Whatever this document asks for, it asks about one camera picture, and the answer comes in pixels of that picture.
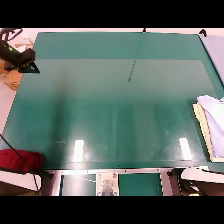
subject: red cloth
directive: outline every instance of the red cloth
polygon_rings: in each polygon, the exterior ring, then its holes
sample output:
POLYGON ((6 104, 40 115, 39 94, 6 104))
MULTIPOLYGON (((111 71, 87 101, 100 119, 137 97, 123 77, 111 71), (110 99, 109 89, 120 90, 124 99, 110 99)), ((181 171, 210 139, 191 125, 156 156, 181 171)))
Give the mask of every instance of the red cloth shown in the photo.
MULTIPOLYGON (((16 150, 30 165, 31 170, 39 170, 44 163, 44 158, 39 152, 16 150)), ((29 172, 27 164, 12 150, 0 150, 0 167, 19 172, 29 172)))

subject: white floor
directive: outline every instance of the white floor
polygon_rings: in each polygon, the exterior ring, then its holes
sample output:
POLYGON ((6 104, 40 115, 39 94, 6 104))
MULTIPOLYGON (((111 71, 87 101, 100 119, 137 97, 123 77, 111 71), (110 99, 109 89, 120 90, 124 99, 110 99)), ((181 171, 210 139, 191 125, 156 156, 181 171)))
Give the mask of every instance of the white floor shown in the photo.
MULTIPOLYGON (((147 32, 198 34, 201 29, 202 28, 147 28, 147 32)), ((20 43, 25 37, 29 37, 35 42, 38 32, 141 32, 142 30, 142 28, 24 28, 23 33, 9 43, 15 46, 15 43, 20 43)), ((208 35, 224 36, 223 28, 205 28, 205 30, 208 35)), ((0 75, 0 133, 3 132, 15 94, 16 92, 4 85, 3 77, 0 75)))

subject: green panel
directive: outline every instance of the green panel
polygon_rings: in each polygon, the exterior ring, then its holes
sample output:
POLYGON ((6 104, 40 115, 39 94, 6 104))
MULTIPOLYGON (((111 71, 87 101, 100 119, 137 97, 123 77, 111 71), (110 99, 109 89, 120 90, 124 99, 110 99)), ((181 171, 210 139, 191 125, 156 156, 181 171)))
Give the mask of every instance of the green panel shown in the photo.
POLYGON ((45 168, 210 164, 192 103, 224 90, 197 35, 42 33, 35 50, 41 73, 24 75, 4 135, 42 152, 45 168), (183 161, 180 137, 193 161, 183 161), (83 163, 72 162, 77 139, 83 163))
POLYGON ((120 196, 162 196, 158 173, 119 175, 120 196))
POLYGON ((96 196, 96 175, 63 176, 62 196, 96 196))

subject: black cable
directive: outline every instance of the black cable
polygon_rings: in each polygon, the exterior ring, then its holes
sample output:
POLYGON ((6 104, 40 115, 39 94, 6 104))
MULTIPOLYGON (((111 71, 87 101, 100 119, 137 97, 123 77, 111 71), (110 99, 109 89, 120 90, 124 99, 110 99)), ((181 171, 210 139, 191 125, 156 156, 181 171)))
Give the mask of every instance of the black cable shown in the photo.
MULTIPOLYGON (((10 144, 9 144, 9 142, 3 137, 3 135, 2 134, 0 134, 0 137, 2 138, 2 140, 9 146, 9 148, 10 149, 12 149, 13 150, 13 152, 15 152, 22 160, 23 160, 23 162, 28 166, 28 168, 29 168, 29 170, 31 170, 31 167, 30 167, 30 165, 29 165, 29 163, 16 151, 16 149, 14 149, 10 144)), ((35 182, 35 185, 36 185, 36 188, 37 188, 37 194, 38 194, 38 196, 40 196, 39 195, 39 189, 38 189, 38 186, 37 186, 37 180, 36 180, 36 177, 35 177, 35 175, 32 173, 32 175, 33 175, 33 178, 34 178, 34 182, 35 182)))

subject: light blue cloth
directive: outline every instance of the light blue cloth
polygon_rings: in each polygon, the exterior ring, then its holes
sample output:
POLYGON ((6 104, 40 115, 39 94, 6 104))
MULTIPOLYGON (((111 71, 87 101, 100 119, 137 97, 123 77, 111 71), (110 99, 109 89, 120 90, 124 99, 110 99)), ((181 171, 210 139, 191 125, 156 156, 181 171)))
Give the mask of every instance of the light blue cloth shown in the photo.
POLYGON ((224 84, 224 36, 199 36, 224 84))
POLYGON ((199 96, 198 103, 205 109, 215 157, 224 157, 224 98, 199 96))

